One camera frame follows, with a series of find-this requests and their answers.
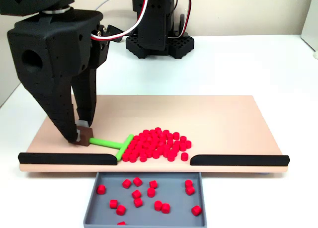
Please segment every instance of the ventilation hole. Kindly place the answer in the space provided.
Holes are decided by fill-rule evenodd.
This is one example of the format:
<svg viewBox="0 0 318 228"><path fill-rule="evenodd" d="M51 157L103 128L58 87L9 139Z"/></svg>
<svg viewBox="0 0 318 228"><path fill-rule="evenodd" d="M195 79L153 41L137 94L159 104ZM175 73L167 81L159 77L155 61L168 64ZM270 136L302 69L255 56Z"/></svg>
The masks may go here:
<svg viewBox="0 0 318 228"><path fill-rule="evenodd" d="M32 50L24 51L22 54L22 62L27 71L30 73L38 72L43 67L42 59L36 52Z"/></svg>

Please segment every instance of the green handle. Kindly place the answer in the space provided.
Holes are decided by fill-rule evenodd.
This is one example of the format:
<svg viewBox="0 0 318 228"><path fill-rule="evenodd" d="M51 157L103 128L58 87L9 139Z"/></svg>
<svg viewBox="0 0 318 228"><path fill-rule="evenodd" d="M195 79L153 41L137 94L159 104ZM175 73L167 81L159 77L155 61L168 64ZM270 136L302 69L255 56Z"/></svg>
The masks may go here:
<svg viewBox="0 0 318 228"><path fill-rule="evenodd" d="M109 147L113 149L121 149L124 144L122 143L117 143L117 142L112 142L112 141L107 141L107 140L100 140L96 138L90 138L89 143L93 145L100 145L104 147Z"/></svg>
<svg viewBox="0 0 318 228"><path fill-rule="evenodd" d="M126 148L128 147L128 145L133 139L134 139L134 135L130 134L128 138L126 139L126 141L124 142L123 146L120 148L120 150L116 154L117 161L121 160L121 157L123 156Z"/></svg>

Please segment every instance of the tabletop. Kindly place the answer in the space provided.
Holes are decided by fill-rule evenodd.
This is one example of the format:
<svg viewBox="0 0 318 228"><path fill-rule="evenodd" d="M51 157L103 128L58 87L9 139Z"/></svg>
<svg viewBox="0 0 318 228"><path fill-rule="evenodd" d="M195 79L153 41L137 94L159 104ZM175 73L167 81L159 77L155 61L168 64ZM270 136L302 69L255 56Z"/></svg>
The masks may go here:
<svg viewBox="0 0 318 228"><path fill-rule="evenodd" d="M299 35L195 37L182 60L138 59L111 43L97 94L253 95L287 173L203 173L208 228L317 224L318 60ZM0 109L3 227L82 228L96 173L25 173L25 152L46 117L20 85Z"/></svg>

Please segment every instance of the gray tray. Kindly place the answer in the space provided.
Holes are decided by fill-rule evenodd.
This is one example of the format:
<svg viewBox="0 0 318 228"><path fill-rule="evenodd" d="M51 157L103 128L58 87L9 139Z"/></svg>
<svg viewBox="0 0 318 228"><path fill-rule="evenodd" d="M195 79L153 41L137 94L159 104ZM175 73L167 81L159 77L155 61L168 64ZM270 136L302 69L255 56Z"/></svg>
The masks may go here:
<svg viewBox="0 0 318 228"><path fill-rule="evenodd" d="M122 186L125 179L133 181L135 177L142 179L143 184L136 187L134 184L129 189ZM184 181L192 180L195 193L188 196L184 191ZM156 180L158 188L153 198L147 196L149 182ZM96 193L99 185L106 186L106 194ZM143 206L136 208L131 194L135 190L142 193ZM118 200L119 205L126 207L123 216L116 214L116 209L109 208L110 200ZM155 201L170 204L170 213L163 214L154 209ZM202 213L197 217L192 215L191 208L200 206ZM206 227L206 214L204 209L201 173L167 172L167 173L138 173L138 172L101 172L96 176L94 188L89 200L84 218L85 228L112 228L118 227L117 223L126 222L126 226L137 227Z"/></svg>

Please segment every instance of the wooden board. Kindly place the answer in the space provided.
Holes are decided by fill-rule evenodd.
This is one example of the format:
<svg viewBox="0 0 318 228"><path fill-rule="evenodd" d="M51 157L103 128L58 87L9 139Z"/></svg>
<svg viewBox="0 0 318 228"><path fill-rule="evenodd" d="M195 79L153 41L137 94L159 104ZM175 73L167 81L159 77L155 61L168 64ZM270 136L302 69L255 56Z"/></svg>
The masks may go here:
<svg viewBox="0 0 318 228"><path fill-rule="evenodd" d="M252 96L97 96L92 124L94 137L124 142L129 134L161 127L180 132L192 141L189 158L197 154L282 155ZM118 150L69 144L46 118L27 152L110 153ZM110 165L20 164L21 171L184 171L285 172L287 166L191 166L180 155L174 162Z"/></svg>

